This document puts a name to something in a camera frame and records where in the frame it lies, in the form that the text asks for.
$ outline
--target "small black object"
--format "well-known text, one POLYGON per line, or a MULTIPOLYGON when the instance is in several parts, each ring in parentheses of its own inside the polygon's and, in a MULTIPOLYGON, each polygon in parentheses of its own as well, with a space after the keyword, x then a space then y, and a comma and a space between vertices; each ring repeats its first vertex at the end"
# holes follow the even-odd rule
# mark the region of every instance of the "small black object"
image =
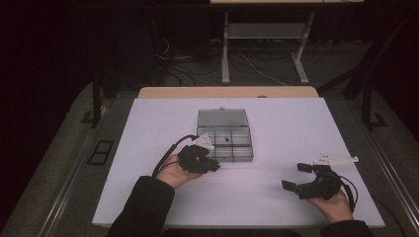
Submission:
POLYGON ((179 164, 184 171, 196 174, 206 174, 208 171, 215 172, 218 170, 218 162, 209 159, 207 155, 210 152, 200 146, 186 145, 181 152, 179 152, 179 164))
POLYGON ((331 199, 341 188, 340 177, 332 171, 330 166, 325 165, 307 165, 297 164, 299 171, 316 175, 315 180, 311 183, 296 185, 289 181, 282 181, 283 189, 294 192, 300 199, 324 198, 331 199))

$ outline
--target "gray floor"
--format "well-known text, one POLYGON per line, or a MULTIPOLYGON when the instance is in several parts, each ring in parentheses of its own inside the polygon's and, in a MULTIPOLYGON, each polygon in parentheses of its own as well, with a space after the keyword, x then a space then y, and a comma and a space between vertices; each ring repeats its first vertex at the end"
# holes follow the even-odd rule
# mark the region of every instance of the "gray floor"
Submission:
MULTIPOLYGON (((270 44, 230 45, 231 86, 282 86, 299 85, 290 53, 296 47, 291 41, 270 44), (246 55, 267 78, 249 66, 241 55, 246 55)), ((360 42, 340 44, 309 44, 302 57, 302 64, 310 85, 319 87, 351 69, 365 55, 369 45, 360 42)), ((213 43, 214 57, 208 61, 196 61, 185 52, 176 52, 175 69, 169 69, 164 86, 219 86, 219 44, 213 43)), ((394 190, 377 161, 377 153, 371 135, 380 145, 412 195, 419 199, 415 186, 418 180, 419 145, 408 132, 385 100, 374 94, 373 111, 380 113, 388 127, 367 131, 360 122, 361 100, 346 101, 341 93, 342 83, 321 96, 335 118, 351 154, 360 157, 357 167, 371 194, 385 203, 400 220, 407 236, 417 236, 394 190)), ((86 112, 92 110, 91 88, 88 86, 74 102, 67 118, 46 152, 30 185, 19 201, 1 236, 105 236, 107 230, 91 224, 96 205, 112 165, 113 156, 124 130, 130 106, 137 92, 120 92, 115 99, 105 100, 104 118, 95 129, 89 123, 81 123, 86 112), (110 158, 104 166, 86 164, 99 140, 113 140, 110 158)), ((378 206, 386 226, 374 229, 376 236, 401 236, 391 215, 378 206)), ((297 230, 302 236, 318 236, 318 229, 297 230)))

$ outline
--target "left hand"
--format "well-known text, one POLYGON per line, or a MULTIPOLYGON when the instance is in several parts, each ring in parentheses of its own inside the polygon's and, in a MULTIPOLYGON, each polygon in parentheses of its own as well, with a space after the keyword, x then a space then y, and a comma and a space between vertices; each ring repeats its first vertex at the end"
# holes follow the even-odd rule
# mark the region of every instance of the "left hand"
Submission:
POLYGON ((170 185, 173 189, 176 190, 188 181, 197 179, 203 175, 185 172, 179 165, 179 162, 177 161, 179 161, 178 155, 169 156, 161 167, 172 162, 175 163, 162 168, 160 172, 157 174, 156 179, 163 181, 164 183, 170 185))

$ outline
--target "right hand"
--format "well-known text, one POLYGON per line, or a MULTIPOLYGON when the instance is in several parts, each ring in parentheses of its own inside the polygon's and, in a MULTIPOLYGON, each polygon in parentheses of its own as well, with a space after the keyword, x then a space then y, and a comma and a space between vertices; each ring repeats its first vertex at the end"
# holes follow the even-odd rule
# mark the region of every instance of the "right hand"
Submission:
POLYGON ((353 220, 351 208, 342 190, 331 199, 325 200, 323 197, 308 199, 308 202, 317 206, 330 223, 342 220, 353 220))

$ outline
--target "dark background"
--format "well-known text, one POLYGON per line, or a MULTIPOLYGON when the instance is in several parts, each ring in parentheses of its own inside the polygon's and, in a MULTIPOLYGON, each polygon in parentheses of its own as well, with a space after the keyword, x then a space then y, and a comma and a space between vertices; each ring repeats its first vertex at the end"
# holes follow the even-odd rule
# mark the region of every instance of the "dark background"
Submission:
MULTIPOLYGON (((321 10, 311 30, 311 43, 327 40, 380 42, 408 15, 411 6, 409 1, 376 0, 367 1, 362 8, 321 10)), ((265 18, 270 19, 268 15, 246 12, 235 17, 238 21, 249 18, 265 21, 265 18)), ((300 17, 298 13, 287 13, 287 16, 300 17)), ((419 14, 412 16, 386 51, 372 78, 418 138, 419 73, 415 58, 419 53, 419 14)), ((80 9, 71 1, 0 2, 0 95, 3 102, 0 228, 13 211, 71 104, 95 73, 101 78, 108 97, 120 90, 158 85, 159 61, 154 57, 155 36, 150 33, 152 17, 159 19, 153 29, 157 28, 161 36, 199 56, 206 56, 208 39, 221 38, 223 19, 218 12, 156 14, 80 9)))

